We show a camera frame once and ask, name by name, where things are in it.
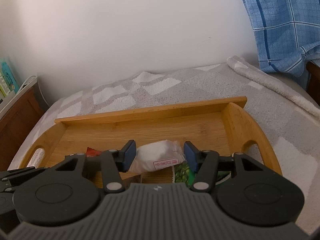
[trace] wall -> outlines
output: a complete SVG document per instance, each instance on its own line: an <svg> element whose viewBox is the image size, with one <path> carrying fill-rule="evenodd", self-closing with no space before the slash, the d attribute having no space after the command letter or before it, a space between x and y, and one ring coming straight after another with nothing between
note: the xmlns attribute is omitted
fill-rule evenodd
<svg viewBox="0 0 320 240"><path fill-rule="evenodd" d="M0 0L0 56L49 101L128 78L225 62L257 62L242 0Z"/></svg>

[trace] bed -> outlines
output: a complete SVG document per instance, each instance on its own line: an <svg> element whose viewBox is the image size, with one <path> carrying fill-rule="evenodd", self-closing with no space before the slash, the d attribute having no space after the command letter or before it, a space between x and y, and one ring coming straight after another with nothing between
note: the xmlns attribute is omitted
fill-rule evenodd
<svg viewBox="0 0 320 240"><path fill-rule="evenodd" d="M162 74L142 72L111 84L77 92L55 102L22 143L9 169L19 167L32 143L55 118L103 113L130 108L184 103L215 98L247 96L245 110L268 137L283 176L296 183L305 195L305 206L297 224L307 233L319 226L320 177L318 163L320 108L311 97L272 77L238 57L226 63L182 69ZM257 147L248 154L261 161ZM38 166L38 149L28 166Z"/></svg>

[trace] white cable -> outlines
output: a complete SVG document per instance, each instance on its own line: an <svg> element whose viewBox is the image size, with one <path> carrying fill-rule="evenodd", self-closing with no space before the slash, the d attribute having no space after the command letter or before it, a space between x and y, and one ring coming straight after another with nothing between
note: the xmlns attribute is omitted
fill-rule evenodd
<svg viewBox="0 0 320 240"><path fill-rule="evenodd" d="M30 77L28 77L28 78L22 83L22 85L21 85L21 87L19 88L17 94L24 88L24 85L28 84L30 78L37 78L37 76L30 76ZM48 104L47 100L44 99L44 96L43 96L43 94L42 94L42 91L41 91L39 82L37 82L37 83L38 83L38 88L39 88L40 94L41 94L41 96L42 96L42 98L43 98L43 101L47 104L47 106L50 107L50 105Z"/></svg>

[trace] white snack package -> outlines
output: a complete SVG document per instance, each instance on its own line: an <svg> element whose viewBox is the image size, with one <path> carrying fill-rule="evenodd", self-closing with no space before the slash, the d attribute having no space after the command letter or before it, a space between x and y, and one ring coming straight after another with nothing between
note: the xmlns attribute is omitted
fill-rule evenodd
<svg viewBox="0 0 320 240"><path fill-rule="evenodd" d="M143 173L157 171L185 161L178 141L159 141L137 148L129 171Z"/></svg>

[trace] round black joint cover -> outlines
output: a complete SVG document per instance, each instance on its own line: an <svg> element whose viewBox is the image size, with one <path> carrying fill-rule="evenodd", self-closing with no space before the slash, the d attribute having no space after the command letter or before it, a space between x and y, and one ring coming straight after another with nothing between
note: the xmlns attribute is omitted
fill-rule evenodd
<svg viewBox="0 0 320 240"><path fill-rule="evenodd" d="M75 222L99 201L95 185L72 171L45 171L20 185L13 196L19 219L40 226Z"/></svg>
<svg viewBox="0 0 320 240"><path fill-rule="evenodd" d="M295 222L304 196L295 184L275 172L250 171L224 182L217 201L224 212L242 223L271 227Z"/></svg>

